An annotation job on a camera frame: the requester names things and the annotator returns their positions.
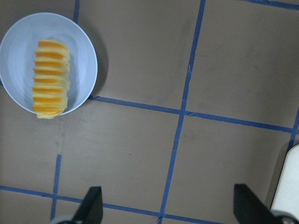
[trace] gray surface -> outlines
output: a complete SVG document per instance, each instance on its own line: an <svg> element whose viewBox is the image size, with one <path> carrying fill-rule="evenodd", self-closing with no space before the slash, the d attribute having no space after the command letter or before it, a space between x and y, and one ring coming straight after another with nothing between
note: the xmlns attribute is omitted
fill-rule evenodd
<svg viewBox="0 0 299 224"><path fill-rule="evenodd" d="M93 95L179 109L198 8L199 0L81 1L79 25L99 60ZM28 14L50 11L72 18L73 9L73 0L4 0L0 36ZM298 20L298 11L207 0L187 110L293 127ZM52 193L60 154L59 195L83 198L90 186L102 185L105 203L160 211L178 115L88 100L70 114L39 120L1 86L0 104L0 185ZM236 224L235 182L248 184L270 205L290 136L185 117L166 213ZM12 217L0 218L3 224L20 223L15 210L26 215L24 224L50 218L50 199L3 190L0 197L0 211ZM58 200L57 215L77 207ZM104 213L105 223L157 220L112 209ZM170 223L186 222L163 221Z"/></svg>

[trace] white object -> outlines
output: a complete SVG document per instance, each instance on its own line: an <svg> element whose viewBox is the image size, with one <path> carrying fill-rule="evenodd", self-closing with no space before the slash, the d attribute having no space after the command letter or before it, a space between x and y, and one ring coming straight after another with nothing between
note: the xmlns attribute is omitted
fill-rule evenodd
<svg viewBox="0 0 299 224"><path fill-rule="evenodd" d="M17 21L0 45L0 78L10 97L34 113L31 97L34 58L38 41L55 39L70 50L68 107L62 114L81 106L91 94L98 73L97 57L86 33L70 19L54 13L36 13Z"/></svg>
<svg viewBox="0 0 299 224"><path fill-rule="evenodd" d="M289 212L299 220L299 145L286 156L271 209Z"/></svg>

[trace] white bowl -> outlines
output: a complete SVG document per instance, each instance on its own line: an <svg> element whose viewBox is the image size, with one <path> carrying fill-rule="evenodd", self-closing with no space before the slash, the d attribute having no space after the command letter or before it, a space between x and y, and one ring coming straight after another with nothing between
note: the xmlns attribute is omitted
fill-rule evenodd
<svg viewBox="0 0 299 224"><path fill-rule="evenodd" d="M0 45L0 78L10 97L35 113L32 86L38 41L56 39L70 50L70 90L67 114L81 106L91 94L98 73L97 57L86 33L70 19L54 13L36 13L17 21Z"/></svg>

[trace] blue tape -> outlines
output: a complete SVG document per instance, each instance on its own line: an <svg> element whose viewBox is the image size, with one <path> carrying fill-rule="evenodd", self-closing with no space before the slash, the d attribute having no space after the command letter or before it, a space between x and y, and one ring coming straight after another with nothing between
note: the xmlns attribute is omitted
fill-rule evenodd
<svg viewBox="0 0 299 224"><path fill-rule="evenodd" d="M186 104L187 104L187 98L188 98L188 92L189 92L189 82L191 80L191 76L192 76L192 72L193 72L194 59L195 59L195 55L196 55L196 49L197 49L197 44L198 44L198 40L199 40L199 34L200 34L200 28L201 28L201 24L202 24L203 15L204 15L205 4L206 4L206 0L200 1L199 12L198 12L198 16L197 16L196 27L195 27L195 31L194 31L194 37L193 37L193 42L192 42L192 47L191 47L191 52L190 52L190 57L189 57L188 70L187 70L187 75L186 75L186 80L185 80L185 85L184 85L182 105L181 105L181 109L180 109L180 115L178 118L178 126L176 129L176 134L175 134L174 141L173 141L171 160L169 163L168 174L167 174L164 194L163 194L161 208L160 208L161 217L158 220L158 224L162 224L166 205L167 205L175 160L176 160L177 151L178 151L178 143L179 143L179 139L180 139L180 135L182 132L182 127L183 127L183 122L184 122L184 116L185 116Z"/></svg>
<svg viewBox="0 0 299 224"><path fill-rule="evenodd" d="M112 99L112 98L106 98L106 97L94 97L92 95L90 95L88 99L100 101L100 102L104 102L104 103L118 104L118 105L123 105L123 106L131 106L131 107L153 110L153 111L160 111L160 112L165 112L165 113L180 114L180 110L178 110L178 109L135 103L135 102L124 101L124 100L120 100L120 99Z"/></svg>
<svg viewBox="0 0 299 224"><path fill-rule="evenodd" d="M170 185L171 185L171 180L172 180L172 175L173 175L173 170L174 170L174 164L175 164L175 160L177 157L177 151L178 151L178 141L174 141L173 147L172 147L171 159L170 159L169 168L168 168L165 189L164 189L164 194L163 194L163 198L162 198L161 209L160 209L161 214L165 213L167 199L168 199Z"/></svg>
<svg viewBox="0 0 299 224"><path fill-rule="evenodd" d="M80 0L75 0L74 15L73 15L73 21L75 23L78 23L79 9L80 9Z"/></svg>
<svg viewBox="0 0 299 224"><path fill-rule="evenodd" d="M216 115L211 115L211 114L206 114L206 113L197 113L197 112L186 111L185 115L191 116L191 117L199 117L199 118L209 119L209 120L223 121L223 122L232 123L232 124L240 124L240 125L245 125L245 126L259 127L259 128L264 128L264 129L269 129L269 130L274 130L274 131L281 131L281 132L288 132L288 133L292 133L292 131L293 131L293 128L289 128L289 127L268 125L268 124L253 122L253 121L240 120L240 119L235 119L235 118L227 118L227 117L216 116Z"/></svg>
<svg viewBox="0 0 299 224"><path fill-rule="evenodd" d="M22 193L22 194L26 194L26 195L35 195L35 196L53 198L52 194L39 192L39 191L33 191L33 190L25 190L25 189L21 189L21 188L12 188L12 187L2 186L2 185L0 185L0 190L11 191L11 192L15 192L15 193Z"/></svg>
<svg viewBox="0 0 299 224"><path fill-rule="evenodd" d="M57 196L57 200L75 202L75 203L82 203L82 201L83 201L82 199L78 199L78 198L74 198L74 197L65 197L65 196ZM135 208L124 207L124 206L119 206L119 205L114 205L114 204L104 203L103 207L108 208L108 209L115 209L115 210L143 214L143 215L147 215L147 216L156 216L156 217L160 216L160 213L158 213L158 212L142 210L142 209L135 209Z"/></svg>
<svg viewBox="0 0 299 224"><path fill-rule="evenodd" d="M54 186L53 186L53 200L51 207L51 220L54 219L56 213L56 203L57 203L57 194L59 186L59 176L60 176L60 166L61 166L61 155L56 157L56 167L55 167L55 177L54 177Z"/></svg>
<svg viewBox="0 0 299 224"><path fill-rule="evenodd" d="M299 5L283 3L283 2L279 2L279 1L269 1L269 0L241 0L241 1L247 1L247 2L266 5L266 6L274 6L274 7L279 7L279 8L299 10Z"/></svg>
<svg viewBox="0 0 299 224"><path fill-rule="evenodd" d="M119 205L113 205L113 204L106 204L106 203L104 203L103 207L107 208L107 209L115 209L115 210L121 210L121 211L128 211L128 212L143 214L143 215L147 215L147 216L155 216L155 217L159 217L160 216L159 212L147 211L147 210L142 210L142 209L134 209L134 208L124 207L124 206L119 206Z"/></svg>
<svg viewBox="0 0 299 224"><path fill-rule="evenodd" d="M221 223L215 223L215 222L205 221L205 220L201 220L201 219L187 218L187 217L182 217L182 216L173 216L173 215L167 215L167 214L165 215L165 218L180 220L180 221L189 222L189 223L198 223L198 224L221 224Z"/></svg>
<svg viewBox="0 0 299 224"><path fill-rule="evenodd" d="M299 127L299 108L298 108L297 115L296 115L296 118L295 118L295 122L294 122L293 130L292 130L292 133L291 133L291 139L289 141L287 153L294 146L295 137L298 134L298 127Z"/></svg>

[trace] blue tape line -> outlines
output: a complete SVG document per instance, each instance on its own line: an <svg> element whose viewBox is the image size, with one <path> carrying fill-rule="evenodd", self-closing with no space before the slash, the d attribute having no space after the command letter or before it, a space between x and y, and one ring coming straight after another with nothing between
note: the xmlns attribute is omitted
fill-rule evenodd
<svg viewBox="0 0 299 224"><path fill-rule="evenodd" d="M74 198L74 197L65 197L65 196L57 196L57 200L75 202L75 203L82 203L82 201L83 201L82 199L78 199L78 198ZM115 209L115 210L143 214L143 215L147 215L147 216L156 216L156 217L160 216L160 213L158 213L158 212L142 210L142 209L135 209L135 208L124 207L124 206L119 206L119 205L114 205L114 204L104 203L103 207L108 208L108 209Z"/></svg>
<svg viewBox="0 0 299 224"><path fill-rule="evenodd" d="M293 126L293 131L291 133L291 139L289 141L289 145L288 145L288 149L287 149L287 153L290 151L290 149L294 146L294 142L295 142L295 137L296 135L299 133L298 132L298 127L299 127L299 108L297 111L297 115L295 118L295 122L294 122L294 126Z"/></svg>
<svg viewBox="0 0 299 224"><path fill-rule="evenodd" d="M67 201L67 202L75 202L75 203L82 203L83 200L74 197L66 197L66 196L59 196L57 195L57 200Z"/></svg>
<svg viewBox="0 0 299 224"><path fill-rule="evenodd" d="M268 125L268 124L253 122L253 121L240 120L240 119L235 119L235 118L227 118L227 117L216 116L216 115L211 115L211 114L206 114L206 113L197 113L197 112L186 111L185 115L191 116L191 117L199 117L199 118L209 119L209 120L223 121L223 122L232 123L232 124L240 124L240 125L245 125L245 126L259 127L259 128L270 129L270 130L274 130L274 131L281 131L281 132L288 132L288 133L292 133L292 131L293 131L293 128L289 128L289 127Z"/></svg>
<svg viewBox="0 0 299 224"><path fill-rule="evenodd" d="M74 15L73 15L73 21L75 23L78 23L79 9L80 9L80 0L75 0Z"/></svg>
<svg viewBox="0 0 299 224"><path fill-rule="evenodd" d="M274 7L279 7L279 8L299 10L299 5L283 3L283 2L279 2L279 1L269 1L269 0L241 0L241 1L247 1L247 2L266 5L266 6L274 6Z"/></svg>
<svg viewBox="0 0 299 224"><path fill-rule="evenodd" d="M180 221L189 222L189 223L198 223L198 224L221 224L221 223L205 221L205 220L201 220L201 219L187 218L187 217L182 217L182 216L173 216L173 215L167 215L167 214L165 215L165 218L180 220Z"/></svg>
<svg viewBox="0 0 299 224"><path fill-rule="evenodd" d="M20 188L12 188L12 187L2 186L2 185L0 185L0 190L11 191L11 192L15 192L15 193L22 193L22 194L26 194L26 195L47 197L47 198L53 197L52 194L48 194L48 193L44 193L44 192L25 190L25 189L20 189Z"/></svg>
<svg viewBox="0 0 299 224"><path fill-rule="evenodd" d="M106 97L94 97L92 95L90 95L88 99L100 101L100 102L104 102L104 103L118 104L118 105L123 105L123 106L131 106L131 107L153 110L153 111L180 114L180 110L178 110L178 109L135 103L135 102L124 101L124 100L120 100L120 99L112 99L112 98L106 98Z"/></svg>
<svg viewBox="0 0 299 224"><path fill-rule="evenodd" d="M61 165L61 155L57 155L57 157L56 157L56 167L55 167L55 177L54 177L54 186L53 186L53 200L52 200L52 207L51 207L51 220L54 219L55 213L56 213L56 203L57 203L59 176L60 176L60 165Z"/></svg>
<svg viewBox="0 0 299 224"><path fill-rule="evenodd" d="M200 34L200 28L201 28L201 24L202 24L203 15L204 15L205 4L206 4L206 0L200 1L199 12L198 12L198 16L197 16L196 27L195 27L195 31L194 31L194 37L193 37L193 42L192 42L192 47L191 47L191 52L190 52L190 57L189 57L188 70L187 70L187 75L186 75L186 80L185 80L185 85L184 85L182 105L181 105L181 109L180 109L180 115L178 118L178 126L177 126L176 134L174 137L172 153L171 153L171 160L169 163L168 174L167 174L164 194L163 194L163 198L162 198L162 203L161 203L161 209L160 209L161 217L158 220L159 224L161 224L163 221L166 204L167 204L167 200L168 200L175 160L176 160L177 151L178 151L179 138L180 138L180 135L182 132L182 127L183 127L183 122L184 122L184 116L185 116L186 104L187 104L187 98L188 98L188 92L189 92L189 82L191 80L191 76L192 76L192 72L193 72L194 59L195 59L195 55L196 55L196 49L197 49L197 44L198 44L198 40L199 40L199 34Z"/></svg>
<svg viewBox="0 0 299 224"><path fill-rule="evenodd" d="M124 206L119 206L119 205L114 205L114 204L106 204L106 203L104 203L103 207L107 208L107 209L115 209L115 210L121 210L121 211L128 211L128 212L143 214L143 215L147 215L147 216L156 216L156 217L160 216L159 212L147 211L147 210L142 210L142 209L134 209L134 208L124 207Z"/></svg>

